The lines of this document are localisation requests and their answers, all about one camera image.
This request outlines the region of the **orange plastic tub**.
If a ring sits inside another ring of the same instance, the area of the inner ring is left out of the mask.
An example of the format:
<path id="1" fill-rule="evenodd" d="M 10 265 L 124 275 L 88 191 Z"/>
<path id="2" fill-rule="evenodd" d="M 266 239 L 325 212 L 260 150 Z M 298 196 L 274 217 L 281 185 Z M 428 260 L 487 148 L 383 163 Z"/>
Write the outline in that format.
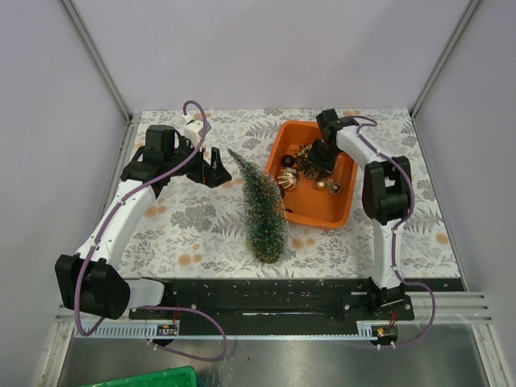
<path id="1" fill-rule="evenodd" d="M 315 122 L 290 120 L 280 126 L 265 171 L 276 178 L 283 169 L 281 158 L 295 156 L 301 144 L 312 144 L 320 139 L 321 133 Z M 343 227 L 352 207 L 358 165 L 346 153 L 339 154 L 335 169 L 331 174 L 334 183 L 341 185 L 339 194 L 331 194 L 329 188 L 316 190 L 315 180 L 300 176 L 297 185 L 285 191 L 284 208 L 291 208 L 293 214 L 286 218 L 296 224 L 324 230 Z"/>

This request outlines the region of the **small green christmas tree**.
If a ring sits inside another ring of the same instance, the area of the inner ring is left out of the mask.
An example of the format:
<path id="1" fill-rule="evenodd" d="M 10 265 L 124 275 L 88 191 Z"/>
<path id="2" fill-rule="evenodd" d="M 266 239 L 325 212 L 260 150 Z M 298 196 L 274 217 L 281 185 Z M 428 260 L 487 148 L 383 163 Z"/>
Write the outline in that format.
<path id="1" fill-rule="evenodd" d="M 243 208 L 247 244 L 262 264 L 274 264 L 287 248 L 287 221 L 283 200 L 274 179 L 258 164 L 229 149 L 243 179 Z"/>

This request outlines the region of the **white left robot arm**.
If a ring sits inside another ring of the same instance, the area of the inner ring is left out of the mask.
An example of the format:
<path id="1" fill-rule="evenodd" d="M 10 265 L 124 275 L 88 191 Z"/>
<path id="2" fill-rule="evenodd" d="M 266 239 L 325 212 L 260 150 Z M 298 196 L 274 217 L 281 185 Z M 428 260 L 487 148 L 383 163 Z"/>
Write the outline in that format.
<path id="1" fill-rule="evenodd" d="M 157 280 L 125 280 L 122 255 L 141 218 L 172 177 L 216 188 L 231 180 L 220 151 L 206 160 L 201 135 L 209 126 L 187 119 L 184 131 L 151 125 L 145 142 L 123 169 L 114 199 L 91 236 L 72 255 L 55 264 L 63 306 L 101 318 L 117 319 L 126 310 L 146 306 L 157 318 L 173 313 L 175 300 Z"/>

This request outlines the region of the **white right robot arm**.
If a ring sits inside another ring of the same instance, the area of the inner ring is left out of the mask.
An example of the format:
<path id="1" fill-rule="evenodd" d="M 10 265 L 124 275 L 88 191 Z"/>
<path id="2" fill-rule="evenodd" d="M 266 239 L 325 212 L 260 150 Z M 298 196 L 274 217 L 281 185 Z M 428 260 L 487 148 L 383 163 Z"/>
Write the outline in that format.
<path id="1" fill-rule="evenodd" d="M 362 169 L 364 182 L 362 207 L 373 226 L 373 270 L 368 312 L 375 318 L 387 318 L 403 299 L 404 281 L 396 255 L 401 250 L 403 223 L 414 211 L 410 161 L 383 152 L 365 133 L 365 127 L 378 122 L 361 115 L 339 117 L 336 110 L 322 110 L 316 117 L 321 139 L 311 145 L 303 166 L 317 181 L 333 173 L 337 158 L 345 153 Z"/>

